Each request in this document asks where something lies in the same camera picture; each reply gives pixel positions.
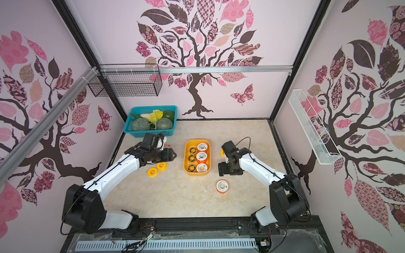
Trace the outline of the green round melon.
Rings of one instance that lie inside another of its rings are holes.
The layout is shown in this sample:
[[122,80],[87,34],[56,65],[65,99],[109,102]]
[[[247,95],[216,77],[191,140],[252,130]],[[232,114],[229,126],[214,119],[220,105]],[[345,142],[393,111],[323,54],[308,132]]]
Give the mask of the green round melon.
[[144,118],[134,119],[131,124],[132,131],[148,131],[150,130],[150,122]]
[[174,127],[173,122],[168,118],[162,117],[156,122],[157,130],[170,130],[173,127]]

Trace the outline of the black yellow tape roll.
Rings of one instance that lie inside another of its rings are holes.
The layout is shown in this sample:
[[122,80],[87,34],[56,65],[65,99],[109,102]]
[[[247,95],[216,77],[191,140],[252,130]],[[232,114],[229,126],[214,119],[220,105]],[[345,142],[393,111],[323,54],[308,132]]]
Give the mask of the black yellow tape roll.
[[191,147],[190,150],[189,150],[189,152],[190,152],[191,154],[195,154],[195,153],[197,152],[197,148],[196,148],[196,147]]
[[188,172],[195,172],[196,171],[196,166],[193,164],[190,164],[187,168]]
[[196,158],[195,155],[190,155],[190,156],[188,157],[188,161],[189,161],[190,163],[194,163],[196,160],[197,160],[197,158]]

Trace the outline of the teal plastic basket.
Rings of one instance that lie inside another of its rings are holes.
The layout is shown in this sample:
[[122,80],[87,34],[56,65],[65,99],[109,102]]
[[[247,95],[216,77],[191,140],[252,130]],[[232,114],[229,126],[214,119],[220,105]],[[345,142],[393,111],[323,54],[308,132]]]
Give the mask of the teal plastic basket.
[[172,136],[176,127],[177,107],[139,106],[131,109],[124,125],[124,133],[143,138],[147,133]]

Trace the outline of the yellow plastic storage box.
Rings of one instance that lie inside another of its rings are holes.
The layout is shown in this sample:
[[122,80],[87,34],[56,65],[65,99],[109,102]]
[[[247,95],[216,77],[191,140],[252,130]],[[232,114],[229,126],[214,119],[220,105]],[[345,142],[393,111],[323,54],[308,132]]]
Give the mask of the yellow plastic storage box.
[[189,176],[206,176],[211,169],[211,144],[205,139],[189,140],[185,144],[184,171]]

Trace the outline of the orange white tape roll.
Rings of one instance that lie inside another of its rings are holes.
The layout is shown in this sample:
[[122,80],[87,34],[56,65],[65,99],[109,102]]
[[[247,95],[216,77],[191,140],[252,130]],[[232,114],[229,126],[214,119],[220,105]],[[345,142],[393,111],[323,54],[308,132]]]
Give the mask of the orange white tape roll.
[[196,158],[197,158],[198,163],[206,163],[208,161],[208,154],[206,154],[204,152],[199,152],[196,155]]
[[203,173],[203,172],[207,172],[208,171],[208,166],[205,163],[199,163],[197,165],[197,172],[199,173]]
[[198,144],[197,149],[199,152],[207,153],[209,150],[209,145],[205,142],[201,142]]
[[220,194],[225,194],[229,190],[229,184],[226,180],[218,180],[216,183],[216,190]]

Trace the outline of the green round melon left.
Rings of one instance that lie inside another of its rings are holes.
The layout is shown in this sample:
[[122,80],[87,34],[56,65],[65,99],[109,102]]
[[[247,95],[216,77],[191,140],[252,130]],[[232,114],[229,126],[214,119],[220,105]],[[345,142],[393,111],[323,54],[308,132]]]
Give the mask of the green round melon left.
[[144,118],[134,119],[131,124],[132,131],[148,131],[150,130],[150,122]]

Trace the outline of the yellow white cabbage toy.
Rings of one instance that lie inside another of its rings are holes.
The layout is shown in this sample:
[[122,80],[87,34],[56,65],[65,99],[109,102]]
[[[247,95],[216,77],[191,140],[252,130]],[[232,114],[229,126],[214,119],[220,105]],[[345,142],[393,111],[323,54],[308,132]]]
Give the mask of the yellow white cabbage toy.
[[163,117],[163,111],[154,110],[151,113],[143,113],[140,116],[148,120],[150,123],[157,123],[157,121]]

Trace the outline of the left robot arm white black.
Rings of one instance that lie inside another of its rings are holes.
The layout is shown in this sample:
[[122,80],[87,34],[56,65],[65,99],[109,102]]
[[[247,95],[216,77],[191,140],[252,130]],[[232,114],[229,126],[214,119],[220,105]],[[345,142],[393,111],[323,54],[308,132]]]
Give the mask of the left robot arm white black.
[[103,202],[123,179],[139,168],[173,161],[177,155],[165,146],[166,141],[162,133],[146,134],[106,171],[82,185],[73,184],[66,191],[62,224],[86,234],[113,229],[135,235],[140,229],[138,215],[126,210],[107,210]]

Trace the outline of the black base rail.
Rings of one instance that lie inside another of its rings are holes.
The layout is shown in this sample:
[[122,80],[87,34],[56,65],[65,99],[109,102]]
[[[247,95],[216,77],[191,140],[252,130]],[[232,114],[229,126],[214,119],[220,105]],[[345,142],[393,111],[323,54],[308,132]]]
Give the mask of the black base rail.
[[250,217],[141,218],[135,234],[105,229],[92,235],[75,233],[67,237],[61,252],[73,253],[78,241],[160,239],[253,238],[257,249],[186,250],[180,253],[331,253],[333,248],[317,216],[289,225],[258,228]]

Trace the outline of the green round melon right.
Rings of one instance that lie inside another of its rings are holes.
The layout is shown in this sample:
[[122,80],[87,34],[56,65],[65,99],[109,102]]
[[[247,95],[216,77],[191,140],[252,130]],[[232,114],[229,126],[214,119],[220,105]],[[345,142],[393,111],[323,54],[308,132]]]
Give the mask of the green round melon right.
[[162,117],[156,122],[157,130],[170,130],[173,127],[174,127],[173,122],[168,118]]

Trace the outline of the dark green avocado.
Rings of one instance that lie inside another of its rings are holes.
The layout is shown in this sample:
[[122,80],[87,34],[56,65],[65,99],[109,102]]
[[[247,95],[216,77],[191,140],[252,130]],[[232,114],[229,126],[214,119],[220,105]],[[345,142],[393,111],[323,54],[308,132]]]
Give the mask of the dark green avocado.
[[162,118],[169,119],[172,123],[175,121],[175,113],[171,110],[166,110],[163,112]]

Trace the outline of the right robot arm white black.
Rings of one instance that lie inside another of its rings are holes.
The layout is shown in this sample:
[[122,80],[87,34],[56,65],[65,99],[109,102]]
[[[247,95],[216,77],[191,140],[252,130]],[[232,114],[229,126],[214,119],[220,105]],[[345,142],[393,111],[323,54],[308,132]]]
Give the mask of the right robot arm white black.
[[225,161],[218,164],[219,175],[240,176],[247,172],[269,188],[270,205],[253,213],[257,225],[287,225],[310,212],[299,178],[295,174],[283,174],[259,160],[251,150],[239,149],[233,141],[221,147]]

